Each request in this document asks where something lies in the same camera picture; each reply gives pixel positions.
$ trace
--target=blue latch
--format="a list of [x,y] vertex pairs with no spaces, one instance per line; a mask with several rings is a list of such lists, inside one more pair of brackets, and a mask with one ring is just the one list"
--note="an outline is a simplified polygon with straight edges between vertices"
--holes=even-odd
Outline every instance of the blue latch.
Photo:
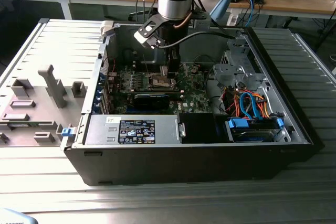
[[75,136],[75,128],[64,128],[62,130],[61,136]]
[[230,128],[248,128],[248,122],[242,118],[232,118],[229,121]]
[[278,118],[278,119],[277,119],[277,123],[279,124],[280,129],[282,129],[283,126],[284,126],[284,123],[283,123],[283,122],[284,122],[284,121],[283,121],[281,118]]

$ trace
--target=blue clip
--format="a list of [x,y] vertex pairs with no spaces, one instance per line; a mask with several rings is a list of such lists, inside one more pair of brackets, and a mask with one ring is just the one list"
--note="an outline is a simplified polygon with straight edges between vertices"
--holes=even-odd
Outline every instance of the blue clip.
[[75,128],[64,128],[61,136],[75,136]]
[[95,114],[99,114],[100,113],[100,106],[98,104],[93,104],[92,106],[92,110]]
[[99,73],[99,81],[105,81],[106,80],[106,76],[103,73]]
[[277,119],[277,123],[279,124],[280,129],[282,129],[283,126],[284,126],[284,123],[283,123],[283,122],[284,122],[284,121],[283,121],[281,118],[278,118],[278,119]]
[[229,121],[229,127],[232,128],[248,128],[248,122],[242,118],[232,118]]

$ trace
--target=power supply label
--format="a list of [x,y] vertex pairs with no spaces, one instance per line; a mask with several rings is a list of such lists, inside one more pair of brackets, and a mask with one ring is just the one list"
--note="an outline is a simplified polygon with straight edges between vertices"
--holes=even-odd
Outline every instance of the power supply label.
[[121,120],[119,144],[155,144],[154,120]]

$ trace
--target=aluminum profile table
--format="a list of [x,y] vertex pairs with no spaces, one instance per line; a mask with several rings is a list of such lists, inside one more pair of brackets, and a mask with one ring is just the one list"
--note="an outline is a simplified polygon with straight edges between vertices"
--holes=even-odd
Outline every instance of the aluminum profile table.
[[[4,79],[22,64],[32,41],[48,29],[59,29],[58,22],[67,23],[70,30],[79,24],[99,24],[64,20],[38,24],[2,76],[0,90]],[[92,39],[98,40],[95,31]],[[27,213],[42,224],[335,223],[334,136],[335,131],[326,135],[326,147],[310,160],[292,164],[274,179],[200,184],[92,187],[83,183],[59,147],[3,147],[0,207]]]

